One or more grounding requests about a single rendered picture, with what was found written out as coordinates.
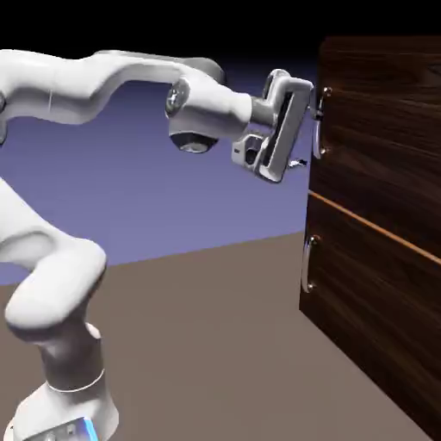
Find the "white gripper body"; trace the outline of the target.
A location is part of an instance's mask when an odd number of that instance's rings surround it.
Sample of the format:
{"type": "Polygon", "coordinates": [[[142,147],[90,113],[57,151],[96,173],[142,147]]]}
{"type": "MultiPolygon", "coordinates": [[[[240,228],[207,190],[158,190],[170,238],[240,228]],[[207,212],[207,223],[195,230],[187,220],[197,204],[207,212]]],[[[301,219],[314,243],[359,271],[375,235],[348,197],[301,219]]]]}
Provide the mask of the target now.
{"type": "Polygon", "coordinates": [[[275,69],[268,76],[264,91],[264,102],[274,111],[276,122],[260,147],[256,174],[268,182],[280,183],[307,113],[314,84],[275,69]]]}

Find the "dark wood cabinet door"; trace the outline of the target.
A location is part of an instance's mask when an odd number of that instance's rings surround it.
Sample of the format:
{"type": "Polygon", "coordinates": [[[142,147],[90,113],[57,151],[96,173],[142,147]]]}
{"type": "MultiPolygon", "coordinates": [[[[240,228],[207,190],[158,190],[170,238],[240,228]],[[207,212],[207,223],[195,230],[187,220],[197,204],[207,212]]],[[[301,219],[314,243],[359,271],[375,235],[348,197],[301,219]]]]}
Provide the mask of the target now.
{"type": "Polygon", "coordinates": [[[441,260],[441,35],[329,36],[312,192],[441,260]]]}
{"type": "Polygon", "coordinates": [[[441,441],[441,258],[312,194],[301,311],[431,439],[441,441]]]}

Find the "dark wood cabinet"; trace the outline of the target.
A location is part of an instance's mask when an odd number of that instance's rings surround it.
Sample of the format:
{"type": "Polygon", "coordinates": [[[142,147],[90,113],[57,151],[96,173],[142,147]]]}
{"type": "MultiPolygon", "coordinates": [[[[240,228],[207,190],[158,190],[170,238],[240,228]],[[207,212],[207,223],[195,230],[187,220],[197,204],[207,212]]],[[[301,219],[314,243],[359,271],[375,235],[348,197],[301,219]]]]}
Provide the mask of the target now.
{"type": "Polygon", "coordinates": [[[320,48],[301,311],[441,441],[441,32],[320,48]]]}

